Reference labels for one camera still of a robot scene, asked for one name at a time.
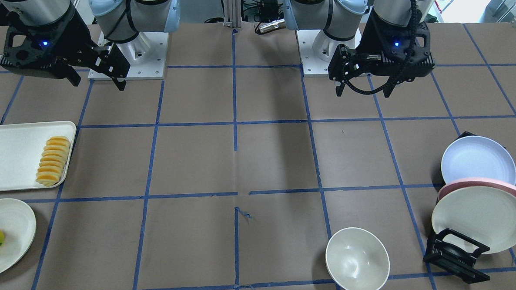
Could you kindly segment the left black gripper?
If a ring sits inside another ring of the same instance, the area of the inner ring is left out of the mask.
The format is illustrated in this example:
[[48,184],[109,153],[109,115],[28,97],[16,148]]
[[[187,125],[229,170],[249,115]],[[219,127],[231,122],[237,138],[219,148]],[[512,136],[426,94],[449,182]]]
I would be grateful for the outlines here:
[[[332,55],[328,77],[335,82],[336,96],[341,97],[347,86],[359,94],[383,92],[389,98],[397,85],[427,76],[435,68],[430,40],[424,21],[416,24],[409,20],[407,26],[396,26],[370,15],[360,44],[355,49],[340,44]],[[388,80],[371,91],[359,89],[350,81],[363,73]]]

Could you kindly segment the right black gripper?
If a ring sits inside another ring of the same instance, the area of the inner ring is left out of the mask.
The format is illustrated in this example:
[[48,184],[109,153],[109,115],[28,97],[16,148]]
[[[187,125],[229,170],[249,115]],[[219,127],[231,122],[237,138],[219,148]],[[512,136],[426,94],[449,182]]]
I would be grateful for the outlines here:
[[39,27],[24,24],[15,11],[9,12],[7,19],[9,28],[0,59],[3,68],[24,76],[65,78],[78,87],[81,77],[75,67],[87,67],[108,76],[118,91],[124,91],[131,64],[115,44],[94,43],[73,5],[57,21]]

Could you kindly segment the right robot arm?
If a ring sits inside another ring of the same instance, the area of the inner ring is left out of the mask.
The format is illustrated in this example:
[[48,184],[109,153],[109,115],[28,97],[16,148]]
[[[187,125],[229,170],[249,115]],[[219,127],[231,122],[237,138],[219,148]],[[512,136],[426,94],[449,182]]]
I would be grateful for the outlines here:
[[71,0],[2,0],[9,23],[0,66],[24,76],[67,79],[78,86],[75,67],[105,74],[123,91],[131,66],[145,57],[146,33],[173,33],[181,0],[88,0],[106,39],[94,43]]

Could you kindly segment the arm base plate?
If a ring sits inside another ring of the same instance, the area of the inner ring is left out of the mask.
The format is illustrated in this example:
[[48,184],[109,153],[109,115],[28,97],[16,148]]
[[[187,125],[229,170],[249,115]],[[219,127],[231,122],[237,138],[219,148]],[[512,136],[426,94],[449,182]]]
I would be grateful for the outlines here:
[[169,33],[141,31],[131,41],[117,44],[131,64],[127,81],[164,79],[169,36]]
[[328,77],[328,66],[336,46],[344,44],[355,49],[361,41],[361,30],[357,28],[350,40],[333,40],[323,30],[297,30],[298,51],[302,60],[303,73],[307,77]]

